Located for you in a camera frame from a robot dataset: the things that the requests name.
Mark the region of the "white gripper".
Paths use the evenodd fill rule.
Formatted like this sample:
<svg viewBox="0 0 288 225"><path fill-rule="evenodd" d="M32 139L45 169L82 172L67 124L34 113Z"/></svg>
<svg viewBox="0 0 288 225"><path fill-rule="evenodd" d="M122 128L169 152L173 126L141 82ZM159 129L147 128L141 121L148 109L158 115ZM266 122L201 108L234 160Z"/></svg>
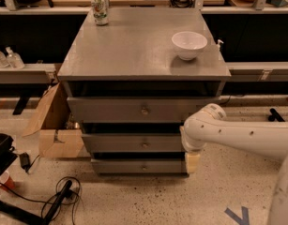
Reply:
<svg viewBox="0 0 288 225"><path fill-rule="evenodd" d="M185 154L186 171L187 173L195 173L200 160L200 151L205 147L204 141L192 139L185 131L183 126L180 127L181 142L184 149L187 151Z"/></svg>

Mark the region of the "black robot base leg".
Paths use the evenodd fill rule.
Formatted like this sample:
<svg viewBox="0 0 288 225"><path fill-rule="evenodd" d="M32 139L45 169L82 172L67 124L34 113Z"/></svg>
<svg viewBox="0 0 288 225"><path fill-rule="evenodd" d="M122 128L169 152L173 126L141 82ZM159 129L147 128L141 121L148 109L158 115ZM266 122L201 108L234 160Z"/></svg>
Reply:
<svg viewBox="0 0 288 225"><path fill-rule="evenodd" d="M268 116L268 120L270 122L273 122L277 120L278 122L284 122L284 119L281 117L281 115L273 108L269 110L271 114Z"/></svg>

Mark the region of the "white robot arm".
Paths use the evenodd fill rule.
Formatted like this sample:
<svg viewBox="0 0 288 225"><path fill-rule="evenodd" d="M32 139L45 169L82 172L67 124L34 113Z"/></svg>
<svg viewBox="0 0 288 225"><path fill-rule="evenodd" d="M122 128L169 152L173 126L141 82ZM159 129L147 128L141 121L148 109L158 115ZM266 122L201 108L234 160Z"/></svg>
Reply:
<svg viewBox="0 0 288 225"><path fill-rule="evenodd" d="M288 122L233 122L218 104L210 103L180 127L182 145L190 155L206 143L218 143L282 162L267 225L288 225Z"/></svg>

